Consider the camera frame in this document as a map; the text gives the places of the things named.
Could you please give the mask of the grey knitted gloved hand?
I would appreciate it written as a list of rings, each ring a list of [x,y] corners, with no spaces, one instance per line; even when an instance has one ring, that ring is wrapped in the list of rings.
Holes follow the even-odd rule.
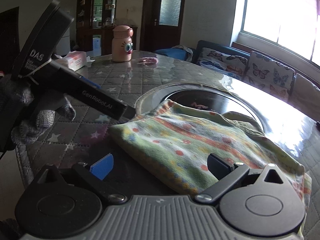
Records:
[[[1,152],[17,145],[34,143],[54,124],[59,114],[69,121],[76,111],[62,93],[49,89],[33,89],[27,83],[1,77]]]

